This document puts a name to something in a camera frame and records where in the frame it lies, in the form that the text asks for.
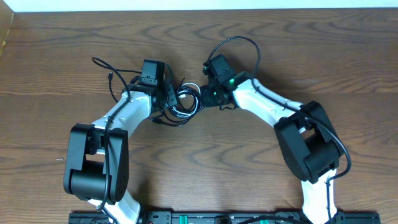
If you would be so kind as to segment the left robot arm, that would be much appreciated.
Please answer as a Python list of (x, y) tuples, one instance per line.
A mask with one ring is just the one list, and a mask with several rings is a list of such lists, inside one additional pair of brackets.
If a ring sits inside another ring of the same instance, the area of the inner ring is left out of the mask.
[(142, 70), (124, 88), (116, 104), (91, 124), (71, 128), (63, 187), (96, 207), (71, 213), (69, 223), (148, 223), (139, 202), (127, 191), (129, 138), (151, 114), (175, 98), (168, 64), (145, 59)]

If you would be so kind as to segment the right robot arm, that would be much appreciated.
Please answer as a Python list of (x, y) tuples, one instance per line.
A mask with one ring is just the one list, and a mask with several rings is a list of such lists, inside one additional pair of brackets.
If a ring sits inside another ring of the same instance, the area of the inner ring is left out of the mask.
[(274, 128), (287, 167), (302, 184), (302, 211), (310, 223), (334, 223), (333, 181), (339, 159), (348, 151), (321, 104), (292, 101), (274, 93), (248, 72), (235, 72), (224, 55), (203, 64), (208, 84), (201, 87), (205, 106), (229, 103)]

